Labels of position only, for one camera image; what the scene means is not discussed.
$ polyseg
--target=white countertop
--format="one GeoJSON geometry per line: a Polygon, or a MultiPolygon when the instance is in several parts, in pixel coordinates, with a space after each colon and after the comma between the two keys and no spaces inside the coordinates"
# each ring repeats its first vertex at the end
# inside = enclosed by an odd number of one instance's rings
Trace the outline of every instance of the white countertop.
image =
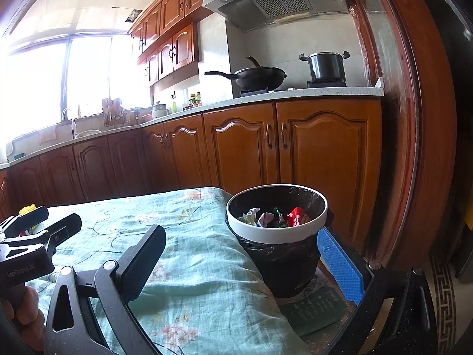
{"type": "Polygon", "coordinates": [[[97,133],[95,135],[90,135],[82,138],[77,138],[75,140],[65,141],[63,143],[58,143],[48,148],[40,149],[39,151],[30,153],[29,155],[25,155],[20,159],[12,161],[11,163],[3,163],[0,164],[0,169],[10,167],[17,163],[20,163],[24,160],[27,160],[31,157],[41,155],[43,153],[52,151],[57,148],[66,147],[71,144],[81,143],[83,141],[90,140],[92,138],[97,138],[101,136],[110,135],[112,133],[122,132],[126,130],[133,130],[138,128],[144,128],[150,125],[159,124],[162,122],[167,122],[169,120],[178,119],[180,117],[190,116],[197,113],[208,112],[208,111],[215,111],[218,109],[224,109],[227,107],[232,107],[236,105],[243,105],[243,104],[256,104],[262,103],[264,101],[278,101],[278,100],[287,100],[287,99],[304,99],[304,98],[314,98],[316,96],[320,96],[321,98],[326,98],[330,96],[373,96],[373,97],[380,97],[384,96],[384,84],[382,78],[378,80],[375,87],[362,87],[362,86],[347,86],[347,87],[332,87],[332,88],[306,88],[306,89],[294,89],[290,91],[280,91],[280,92],[270,92],[270,93],[262,93],[256,94],[254,96],[247,96],[247,97],[238,97],[236,99],[225,100],[225,101],[218,101],[216,103],[200,106],[197,108],[192,108],[187,111],[181,111],[177,113],[172,113],[167,116],[160,117],[158,119],[151,120],[149,122],[140,124],[140,125],[133,125],[128,127],[116,128],[112,130],[106,130],[104,132],[97,133]]]}

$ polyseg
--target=greek key pattern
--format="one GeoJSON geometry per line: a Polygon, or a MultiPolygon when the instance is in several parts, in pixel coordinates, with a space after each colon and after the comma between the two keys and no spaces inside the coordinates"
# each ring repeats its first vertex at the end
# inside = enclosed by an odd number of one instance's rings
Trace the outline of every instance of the greek key pattern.
{"type": "Polygon", "coordinates": [[[448,265],[441,265],[435,255],[430,254],[430,266],[432,267],[437,302],[438,355],[445,355],[455,345],[455,292],[448,265]]]}

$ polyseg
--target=wok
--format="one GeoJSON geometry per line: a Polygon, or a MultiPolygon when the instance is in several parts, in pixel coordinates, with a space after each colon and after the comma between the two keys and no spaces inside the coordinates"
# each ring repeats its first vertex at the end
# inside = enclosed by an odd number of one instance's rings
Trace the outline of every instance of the wok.
{"type": "Polygon", "coordinates": [[[284,79],[287,77],[286,73],[279,68],[274,67],[262,67],[260,64],[251,56],[247,57],[255,67],[245,68],[239,70],[234,74],[224,73],[219,71],[209,71],[204,74],[223,76],[230,80],[235,80],[236,83],[245,91],[260,91],[268,88],[269,91],[273,91],[278,88],[284,79]]]}

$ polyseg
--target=light blue floral tablecloth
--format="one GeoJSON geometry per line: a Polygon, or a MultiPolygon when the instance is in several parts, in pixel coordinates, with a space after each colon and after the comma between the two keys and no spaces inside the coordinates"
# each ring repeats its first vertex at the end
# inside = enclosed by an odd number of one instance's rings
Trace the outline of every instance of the light blue floral tablecloth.
{"type": "MultiPolygon", "coordinates": [[[[97,269],[118,259],[150,225],[166,228],[166,249],[140,297],[129,304],[164,355],[310,354],[225,223],[230,195],[217,188],[49,208],[51,224],[75,212],[82,231],[58,247],[56,271],[30,282],[46,315],[58,271],[97,269]]],[[[122,353],[100,303],[110,348],[122,353]]]]}

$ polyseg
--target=ceiling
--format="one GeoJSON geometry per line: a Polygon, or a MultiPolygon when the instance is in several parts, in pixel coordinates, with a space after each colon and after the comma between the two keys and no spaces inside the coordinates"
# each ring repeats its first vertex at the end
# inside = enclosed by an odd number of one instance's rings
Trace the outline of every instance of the ceiling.
{"type": "Polygon", "coordinates": [[[37,0],[8,38],[10,48],[84,32],[125,32],[133,9],[153,0],[37,0]]]}

